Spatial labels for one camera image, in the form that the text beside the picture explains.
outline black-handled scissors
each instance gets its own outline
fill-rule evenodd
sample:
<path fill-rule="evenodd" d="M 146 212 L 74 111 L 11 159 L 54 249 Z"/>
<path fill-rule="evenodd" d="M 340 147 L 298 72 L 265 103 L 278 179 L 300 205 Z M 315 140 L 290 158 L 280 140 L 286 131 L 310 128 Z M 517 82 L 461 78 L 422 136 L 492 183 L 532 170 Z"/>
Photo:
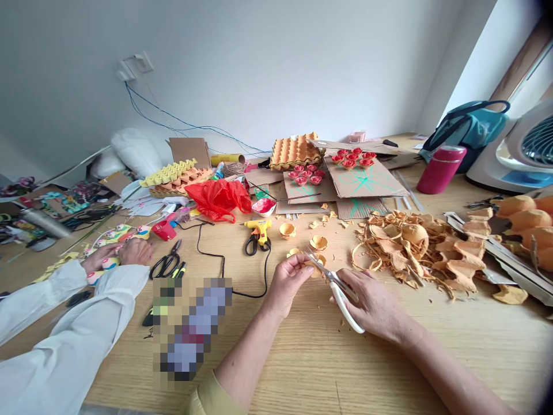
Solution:
<path fill-rule="evenodd" d="M 249 239 L 246 241 L 246 245 L 244 247 L 244 252 L 246 252 L 247 256 L 254 256 L 257 253 L 257 247 L 259 246 L 259 234 L 258 233 L 252 233 L 252 235 L 249 237 Z M 248 246 L 253 243 L 253 248 L 251 252 L 248 252 Z M 267 238 L 267 242 L 265 242 L 265 245 L 259 246 L 259 248 L 263 252 L 267 252 L 269 248 L 271 247 L 271 240 Z"/>
<path fill-rule="evenodd" d="M 163 258 L 161 258 L 151 269 L 150 271 L 150 279 L 153 280 L 154 278 L 167 278 L 170 277 L 173 272 L 177 269 L 180 263 L 180 256 L 177 254 L 177 251 L 180 248 L 180 244 L 183 240 L 179 239 L 173 249 L 171 249 L 171 252 L 168 255 L 165 255 Z"/>

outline glue gun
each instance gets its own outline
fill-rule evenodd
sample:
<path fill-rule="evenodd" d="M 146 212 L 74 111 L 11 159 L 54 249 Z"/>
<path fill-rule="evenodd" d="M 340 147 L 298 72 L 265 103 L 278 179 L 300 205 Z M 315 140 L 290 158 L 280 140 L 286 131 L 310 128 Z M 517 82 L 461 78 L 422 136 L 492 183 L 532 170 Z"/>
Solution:
<path fill-rule="evenodd" d="M 272 220 L 266 219 L 262 221 L 247 221 L 241 225 L 250 229 L 257 229 L 257 231 L 259 231 L 259 239 L 257 240 L 257 243 L 259 243 L 260 246 L 264 246 L 267 242 L 267 229 L 272 226 Z"/>

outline red plastic bag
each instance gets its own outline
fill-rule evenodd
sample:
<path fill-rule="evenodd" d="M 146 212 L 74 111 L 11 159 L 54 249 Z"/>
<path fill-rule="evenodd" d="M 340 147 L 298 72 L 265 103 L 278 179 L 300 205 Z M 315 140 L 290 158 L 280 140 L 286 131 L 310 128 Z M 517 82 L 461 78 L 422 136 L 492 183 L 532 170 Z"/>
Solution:
<path fill-rule="evenodd" d="M 200 213 L 209 219 L 236 222 L 236 216 L 230 211 L 238 207 L 242 213 L 252 211 L 252 201 L 240 182 L 227 182 L 225 179 L 208 180 L 191 184 L 184 188 L 197 204 Z"/>

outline orange egg carton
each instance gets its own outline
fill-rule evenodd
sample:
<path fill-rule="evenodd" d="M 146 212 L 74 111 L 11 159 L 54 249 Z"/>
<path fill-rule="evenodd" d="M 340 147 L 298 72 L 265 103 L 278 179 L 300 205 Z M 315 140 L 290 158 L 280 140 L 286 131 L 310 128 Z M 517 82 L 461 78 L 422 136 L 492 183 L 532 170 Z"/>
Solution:
<path fill-rule="evenodd" d="M 197 169 L 192 167 L 186 170 L 181 176 L 177 177 L 172 182 L 158 184 L 155 188 L 150 189 L 150 194 L 156 198 L 164 198 L 169 196 L 188 196 L 184 189 L 189 184 L 197 184 L 209 180 L 213 176 L 211 169 Z"/>
<path fill-rule="evenodd" d="M 293 137 L 278 139 L 272 147 L 272 157 L 269 167 L 271 170 L 286 171 L 292 170 L 297 165 L 319 164 L 324 156 L 323 151 L 308 140 L 317 140 L 317 133 L 299 135 L 296 139 Z"/>

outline pink thermos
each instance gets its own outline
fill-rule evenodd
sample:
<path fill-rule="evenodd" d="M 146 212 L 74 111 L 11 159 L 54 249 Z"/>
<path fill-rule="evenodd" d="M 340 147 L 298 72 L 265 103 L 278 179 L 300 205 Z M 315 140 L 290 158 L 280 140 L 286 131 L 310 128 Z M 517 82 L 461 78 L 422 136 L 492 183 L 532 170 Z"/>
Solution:
<path fill-rule="evenodd" d="M 416 189 L 426 194 L 442 193 L 459 168 L 467 149 L 461 146 L 442 145 L 426 166 Z"/>

